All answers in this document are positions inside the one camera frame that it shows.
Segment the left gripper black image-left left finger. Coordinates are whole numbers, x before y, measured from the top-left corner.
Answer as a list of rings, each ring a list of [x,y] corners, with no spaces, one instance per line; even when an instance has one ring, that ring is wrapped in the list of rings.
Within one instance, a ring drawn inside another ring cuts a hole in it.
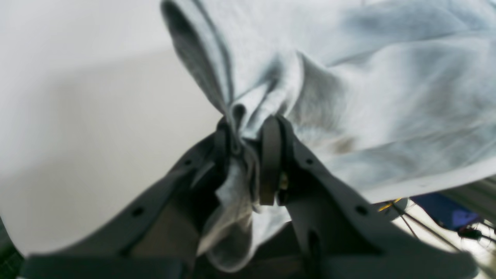
[[[69,247],[28,256],[22,279],[189,279],[202,230],[220,203],[230,129],[189,149],[172,169],[102,227]]]

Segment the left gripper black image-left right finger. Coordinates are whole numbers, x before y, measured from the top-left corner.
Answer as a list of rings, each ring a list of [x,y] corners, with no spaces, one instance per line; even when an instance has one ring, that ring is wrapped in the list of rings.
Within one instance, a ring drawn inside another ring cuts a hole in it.
[[[259,201],[290,214],[309,279],[472,279],[467,252],[414,239],[334,177],[280,116],[262,126]]]

